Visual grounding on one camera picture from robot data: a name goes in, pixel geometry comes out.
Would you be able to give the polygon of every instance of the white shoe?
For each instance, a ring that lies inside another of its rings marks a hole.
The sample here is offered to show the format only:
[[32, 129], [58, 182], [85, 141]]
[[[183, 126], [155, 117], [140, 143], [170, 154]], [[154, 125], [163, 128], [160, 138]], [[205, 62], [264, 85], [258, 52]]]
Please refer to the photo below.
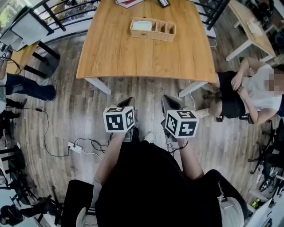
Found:
[[152, 143], [152, 142], [154, 141], [154, 133], [148, 132], [148, 133], [144, 136], [143, 140], [146, 140], [148, 143]]
[[202, 109], [202, 110], [196, 110], [195, 115], [197, 118], [204, 118], [206, 116], [209, 116], [209, 108]]

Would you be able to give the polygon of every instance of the white shirt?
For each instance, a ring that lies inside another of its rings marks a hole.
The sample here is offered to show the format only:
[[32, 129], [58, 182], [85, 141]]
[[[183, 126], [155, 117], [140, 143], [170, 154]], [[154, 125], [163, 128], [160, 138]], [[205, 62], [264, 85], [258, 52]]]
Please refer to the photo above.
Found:
[[[269, 75], [273, 75], [274, 71], [270, 65], [262, 66], [254, 74], [254, 76], [242, 78], [242, 86], [248, 91], [248, 95], [252, 100], [254, 107], [260, 111], [262, 109], [279, 110], [282, 95], [273, 96], [273, 92], [267, 91], [264, 87], [264, 81], [269, 80]], [[245, 112], [248, 113], [248, 107], [245, 104]]]

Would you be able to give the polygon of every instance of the jeans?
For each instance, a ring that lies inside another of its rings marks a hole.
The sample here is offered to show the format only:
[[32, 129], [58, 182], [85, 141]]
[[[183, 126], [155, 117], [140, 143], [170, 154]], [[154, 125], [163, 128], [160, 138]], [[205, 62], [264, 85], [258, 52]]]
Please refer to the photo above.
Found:
[[44, 101], [52, 101], [56, 97], [53, 85], [41, 86], [37, 82], [21, 75], [7, 74], [6, 95], [26, 94]]

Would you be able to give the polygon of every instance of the metal frame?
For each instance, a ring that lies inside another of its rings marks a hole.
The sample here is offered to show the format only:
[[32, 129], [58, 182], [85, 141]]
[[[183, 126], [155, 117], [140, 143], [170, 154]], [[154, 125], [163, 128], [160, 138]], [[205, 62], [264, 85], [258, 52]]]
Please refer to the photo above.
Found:
[[[86, 12], [96, 11], [96, 10], [97, 10], [97, 8], [89, 9], [89, 10], [82, 11], [82, 12], [78, 12], [78, 13], [75, 13], [75, 14], [73, 14], [73, 15], [69, 15], [69, 16], [63, 17], [63, 18], [60, 19], [59, 21], [68, 19], [68, 18], [73, 17], [73, 16], [77, 16], [77, 15], [80, 15], [80, 14], [83, 14], [83, 13], [86, 13]], [[55, 22], [49, 23], [48, 26], [51, 26], [51, 25], [53, 25], [53, 24], [55, 24]]]
[[65, 25], [62, 24], [62, 21], [63, 21], [63, 20], [68, 19], [68, 18], [73, 17], [73, 16], [77, 16], [77, 15], [86, 13], [86, 12], [96, 11], [97, 8], [95, 7], [94, 9], [81, 11], [81, 12], [75, 13], [75, 14], [73, 14], [73, 15], [69, 15], [69, 16], [66, 16], [66, 17], [64, 17], [64, 18], [61, 18], [61, 19], [58, 19], [56, 15], [58, 15], [58, 14], [60, 14], [60, 13], [62, 13], [62, 12], [65, 12], [65, 11], [67, 11], [67, 10], [70, 10], [70, 9], [73, 9], [73, 8], [76, 8], [76, 7], [80, 7], [80, 6], [82, 6], [82, 5], [86, 5], [86, 4], [94, 3], [94, 2], [100, 2], [101, 0], [90, 0], [90, 1], [88, 1], [88, 2], [83, 2], [83, 3], [77, 4], [77, 5], [70, 6], [69, 8], [64, 9], [64, 10], [61, 10], [61, 11], [59, 11], [59, 12], [57, 12], [57, 13], [54, 13], [51, 9], [54, 8], [54, 7], [57, 6], [57, 5], [64, 4], [64, 3], [68, 2], [69, 0], [63, 0], [62, 2], [59, 2], [59, 3], [56, 3], [56, 4], [52, 5], [51, 7], [49, 7], [49, 6], [47, 5], [47, 2], [48, 2], [48, 1], [49, 1], [49, 0], [42, 0], [42, 1], [39, 2], [37, 5], [35, 5], [32, 9], [35, 10], [35, 9], [37, 9], [37, 8], [40, 7], [40, 6], [43, 6], [45, 10], [42, 11], [41, 13], [39, 13], [38, 16], [41, 15], [41, 14], [43, 14], [43, 13], [45, 13], [45, 12], [48, 12], [48, 14], [49, 14], [50, 16], [47, 17], [47, 18], [45, 18], [44, 20], [47, 20], [47, 19], [49, 19], [49, 18], [52, 18], [52, 19], [54, 20], [54, 22], [49, 23], [48, 26], [51, 26], [51, 25], [53, 25], [53, 24], [56, 24], [58, 27], [54, 28], [53, 31], [55, 31], [55, 30], [57, 30], [57, 29], [59, 29], [59, 28], [61, 28], [62, 31], [66, 31], [66, 28], [65, 28], [66, 26], [71, 25], [71, 24], [75, 24], [75, 23], [79, 23], [79, 22], [82, 22], [82, 21], [85, 21], [85, 20], [90, 20], [90, 19], [92, 19], [92, 17], [90, 17], [90, 18], [84, 18], [84, 19], [82, 19], [82, 20], [77, 20], [77, 21], [74, 21], [74, 22], [71, 22], [71, 23], [68, 23], [68, 24], [65, 24]]
[[69, 8], [67, 8], [67, 9], [63, 9], [63, 10], [57, 12], [57, 13], [54, 13], [54, 15], [60, 14], [60, 13], [62, 13], [62, 12], [65, 12], [65, 11], [67, 11], [67, 10], [76, 8], [76, 7], [78, 7], [78, 6], [86, 5], [86, 4], [88, 4], [88, 3], [93, 3], [93, 2], [97, 2], [97, 1], [98, 1], [98, 0], [91, 0], [91, 1], [88, 1], [88, 2], [80, 3], [80, 4], [78, 4], [78, 5], [73, 5], [73, 6], [70, 6]]
[[215, 7], [212, 7], [208, 4], [203, 4], [203, 3], [199, 3], [196, 2], [194, 0], [191, 0], [194, 4], [202, 6], [205, 8], [205, 12], [207, 13], [202, 13], [202, 12], [198, 12], [200, 15], [203, 16], [207, 16], [207, 20], [203, 21], [204, 24], [207, 24], [207, 30], [210, 31], [211, 28], [214, 26], [214, 24], [216, 23], [216, 21], [219, 19], [220, 15], [222, 14], [222, 12], [225, 10], [226, 6], [229, 4], [230, 0], [212, 0], [213, 2], [217, 2], [218, 4]]

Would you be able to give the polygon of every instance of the electrical cable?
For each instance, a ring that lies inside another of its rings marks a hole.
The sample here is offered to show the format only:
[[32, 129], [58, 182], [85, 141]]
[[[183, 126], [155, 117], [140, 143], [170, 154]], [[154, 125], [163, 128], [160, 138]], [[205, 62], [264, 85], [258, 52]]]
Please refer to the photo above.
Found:
[[68, 154], [67, 154], [67, 155], [58, 155], [58, 156], [51, 154], [51, 153], [49, 152], [49, 150], [47, 149], [46, 142], [45, 142], [45, 137], [46, 137], [47, 131], [48, 131], [48, 129], [49, 129], [49, 120], [48, 120], [48, 114], [47, 114], [47, 112], [45, 112], [44, 110], [42, 110], [42, 109], [40, 109], [40, 108], [23, 108], [23, 109], [26, 109], [26, 110], [36, 110], [36, 111], [38, 111], [38, 112], [44, 112], [44, 113], [46, 114], [48, 126], [47, 126], [46, 132], [45, 132], [45, 134], [44, 134], [44, 136], [43, 136], [43, 144], [44, 144], [44, 148], [45, 148], [45, 150], [47, 151], [47, 153], [48, 153], [50, 156], [57, 157], [57, 158], [69, 156], [69, 154], [70, 154], [69, 149], [68, 149]]
[[184, 146], [175, 149], [172, 143], [168, 143], [168, 142], [167, 142], [167, 138], [166, 138], [166, 145], [167, 145], [168, 152], [169, 152], [170, 154], [172, 154], [172, 153], [174, 153], [174, 152], [177, 151], [177, 150], [184, 149], [184, 148], [188, 145], [188, 139], [187, 139], [186, 144], [185, 144]]
[[[78, 139], [75, 140], [74, 144], [76, 144], [76, 142], [77, 142], [78, 140], [90, 140], [90, 141], [91, 141], [91, 144], [92, 144], [92, 147], [93, 147], [95, 150], [101, 151], [101, 152], [103, 152], [104, 154], [106, 153], [106, 150], [104, 150], [102, 147], [107, 147], [107, 145], [101, 145], [101, 144], [100, 144], [99, 142], [97, 142], [96, 140], [93, 140], [93, 139], [90, 139], [90, 138], [78, 138]], [[95, 145], [93, 144], [93, 142], [96, 143], [96, 144], [99, 146], [99, 149], [95, 147]]]
[[88, 153], [88, 152], [86, 152], [86, 151], [84, 151], [84, 150], [82, 150], [82, 152], [85, 153], [85, 154], [94, 154], [94, 155], [96, 155], [100, 160], [103, 160], [97, 153]]
[[195, 101], [194, 101], [194, 99], [193, 99], [193, 97], [192, 97], [192, 94], [190, 93], [190, 96], [191, 96], [191, 99], [192, 99], [192, 101], [193, 101], [193, 106], [194, 106], [194, 111], [196, 111], [196, 108], [195, 108]]

